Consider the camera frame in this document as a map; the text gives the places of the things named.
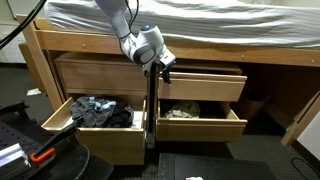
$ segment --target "open drawer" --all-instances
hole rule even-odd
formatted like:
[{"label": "open drawer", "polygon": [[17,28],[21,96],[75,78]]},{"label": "open drawer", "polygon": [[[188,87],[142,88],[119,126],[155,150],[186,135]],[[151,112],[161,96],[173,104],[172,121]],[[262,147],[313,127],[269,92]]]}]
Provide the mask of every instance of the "open drawer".
[{"label": "open drawer", "polygon": [[166,118],[158,101],[156,121],[157,141],[231,142],[240,139],[247,120],[240,120],[228,103],[220,107],[225,119],[217,118]]},{"label": "open drawer", "polygon": [[159,79],[159,99],[238,101],[247,80],[241,69],[230,63],[186,62],[173,66],[171,84]]},{"label": "open drawer", "polygon": [[[92,153],[114,165],[142,165],[144,163],[146,101],[144,96],[121,96],[136,114],[134,128],[79,128],[77,138]],[[59,131],[71,118],[69,98],[43,125],[49,131]]]}]

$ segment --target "wall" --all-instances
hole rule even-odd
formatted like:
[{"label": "wall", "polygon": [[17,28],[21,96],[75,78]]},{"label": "wall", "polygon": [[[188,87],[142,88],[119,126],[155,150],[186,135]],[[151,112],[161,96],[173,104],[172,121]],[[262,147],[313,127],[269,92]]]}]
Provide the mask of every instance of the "wall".
[{"label": "wall", "polygon": [[320,160],[320,112],[299,136],[298,141]]},{"label": "wall", "polygon": [[[38,0],[9,0],[14,5],[18,14],[28,14],[36,5]],[[18,26],[18,22],[13,18],[7,0],[0,0],[0,39],[7,36]],[[0,62],[4,63],[25,63],[24,58],[18,48],[18,44],[25,42],[23,34],[20,33],[5,48],[0,50]]]}]

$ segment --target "white paper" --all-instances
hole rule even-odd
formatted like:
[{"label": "white paper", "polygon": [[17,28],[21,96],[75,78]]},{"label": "white paper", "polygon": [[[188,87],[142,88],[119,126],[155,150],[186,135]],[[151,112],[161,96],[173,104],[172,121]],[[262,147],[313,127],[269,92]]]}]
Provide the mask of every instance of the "white paper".
[{"label": "white paper", "polygon": [[37,95],[37,94],[41,94],[41,91],[39,91],[38,88],[29,90],[27,93],[27,96],[32,96],[32,95]]},{"label": "white paper", "polygon": [[202,177],[189,177],[186,180],[203,180]]},{"label": "white paper", "polygon": [[142,111],[134,111],[131,128],[141,128],[142,114]]}]

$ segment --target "wooden post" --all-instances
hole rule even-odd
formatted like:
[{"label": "wooden post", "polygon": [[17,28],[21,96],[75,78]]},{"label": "wooden post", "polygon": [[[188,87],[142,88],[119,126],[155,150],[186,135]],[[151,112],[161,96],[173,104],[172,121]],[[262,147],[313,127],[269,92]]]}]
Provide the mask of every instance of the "wooden post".
[{"label": "wooden post", "polygon": [[[17,19],[19,23],[22,23],[25,19],[25,16],[17,16]],[[62,105],[62,100],[58,88],[56,86],[55,80],[52,76],[51,69],[47,62],[47,59],[39,46],[35,30],[36,29],[34,25],[30,23],[23,30],[23,34],[30,48],[32,58],[35,61],[34,64],[36,65],[36,69],[39,72],[40,78],[49,96],[51,105],[54,111],[56,111]]]},{"label": "wooden post", "polygon": [[313,103],[310,105],[307,112],[301,117],[301,119],[296,120],[288,132],[283,136],[281,143],[284,146],[291,146],[292,143],[300,136],[303,130],[309,125],[313,118],[320,111],[320,92],[314,98]]}]

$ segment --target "red handle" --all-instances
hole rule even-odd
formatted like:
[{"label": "red handle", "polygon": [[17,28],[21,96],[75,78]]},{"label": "red handle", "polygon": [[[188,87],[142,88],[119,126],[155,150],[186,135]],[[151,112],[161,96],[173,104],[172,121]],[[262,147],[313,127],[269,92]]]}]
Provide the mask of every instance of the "red handle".
[{"label": "red handle", "polygon": [[39,156],[39,157],[34,157],[34,153],[33,154],[31,154],[29,157],[30,157],[30,159],[31,159],[31,161],[33,162],[33,163],[36,163],[36,164],[40,164],[40,163],[42,163],[43,161],[45,161],[46,159],[48,159],[51,155],[53,155],[55,153],[55,149],[54,148],[51,148],[51,149],[49,149],[47,152],[45,152],[45,153],[43,153],[43,154],[41,154],[41,156]]}]

